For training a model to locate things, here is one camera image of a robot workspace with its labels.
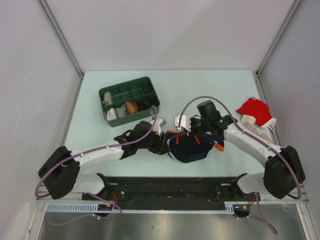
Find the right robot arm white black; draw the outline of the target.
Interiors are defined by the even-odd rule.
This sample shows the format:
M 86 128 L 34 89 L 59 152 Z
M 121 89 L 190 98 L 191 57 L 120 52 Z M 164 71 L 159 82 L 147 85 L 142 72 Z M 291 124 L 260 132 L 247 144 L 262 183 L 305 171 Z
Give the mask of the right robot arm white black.
M 231 114 L 221 116 L 209 97 L 197 105 L 200 117 L 183 116 L 178 127 L 194 135 L 211 133 L 222 141 L 227 141 L 257 160 L 264 171 L 256 174 L 239 175 L 230 188 L 231 196 L 242 201 L 249 193 L 269 192 L 277 199 L 288 196 L 302 198 L 301 184 L 306 179 L 298 152 L 291 146 L 281 147 L 264 140 L 247 130 Z

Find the navy orange underwear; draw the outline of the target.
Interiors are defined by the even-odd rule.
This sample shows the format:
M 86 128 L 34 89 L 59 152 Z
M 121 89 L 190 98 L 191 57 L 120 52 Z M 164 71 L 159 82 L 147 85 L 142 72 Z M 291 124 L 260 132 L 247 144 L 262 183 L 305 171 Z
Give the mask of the navy orange underwear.
M 205 159 L 213 147 L 221 152 L 225 149 L 224 140 L 209 133 L 194 135 L 186 131 L 168 130 L 166 140 L 170 149 L 169 157 L 182 163 L 192 163 Z

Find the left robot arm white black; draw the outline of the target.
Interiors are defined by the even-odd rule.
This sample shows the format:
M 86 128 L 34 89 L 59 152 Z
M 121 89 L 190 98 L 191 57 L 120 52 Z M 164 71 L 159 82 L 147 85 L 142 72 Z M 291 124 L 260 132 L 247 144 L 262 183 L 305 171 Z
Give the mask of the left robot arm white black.
M 71 151 L 66 146 L 58 147 L 38 171 L 40 182 L 35 189 L 36 197 L 42 198 L 40 189 L 45 188 L 47 193 L 44 197 L 54 200 L 76 192 L 91 193 L 100 200 L 107 199 L 111 193 L 107 178 L 101 173 L 90 175 L 84 171 L 129 158 L 138 150 L 167 154 L 170 149 L 166 133 L 162 132 L 165 123 L 162 117 L 151 122 L 141 121 L 134 129 L 116 136 L 106 145 L 88 150 Z

